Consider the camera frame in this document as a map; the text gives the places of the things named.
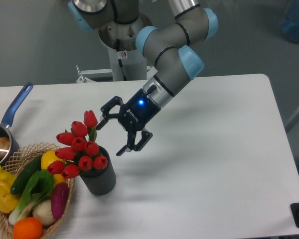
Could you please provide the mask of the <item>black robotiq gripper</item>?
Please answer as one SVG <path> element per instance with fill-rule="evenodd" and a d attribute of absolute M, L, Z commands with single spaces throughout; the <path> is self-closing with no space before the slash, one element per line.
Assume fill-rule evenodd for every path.
<path fill-rule="evenodd" d="M 118 113 L 110 113 L 119 106 Z M 96 130 L 101 130 L 109 120 L 117 119 L 124 130 L 128 132 L 127 143 L 116 153 L 121 156 L 125 152 L 141 151 L 153 137 L 153 134 L 146 129 L 145 125 L 161 110 L 149 97 L 148 94 L 139 89 L 127 103 L 119 96 L 114 96 L 100 108 L 102 115 Z M 136 143 L 137 131 L 141 133 L 141 139 Z"/>

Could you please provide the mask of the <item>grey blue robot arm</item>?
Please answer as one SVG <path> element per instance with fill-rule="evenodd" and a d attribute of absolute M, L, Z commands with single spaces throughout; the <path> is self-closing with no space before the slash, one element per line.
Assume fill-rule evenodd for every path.
<path fill-rule="evenodd" d="M 156 73 L 126 103 L 118 96 L 103 105 L 100 127 L 117 119 L 128 133 L 118 155 L 140 151 L 151 139 L 146 124 L 203 69 L 191 46 L 218 30 L 216 14 L 196 0 L 171 0 L 175 23 L 154 27 L 137 0 L 71 0 L 69 10 L 85 31 L 97 29 L 107 47 L 114 81 L 142 80 Z"/>

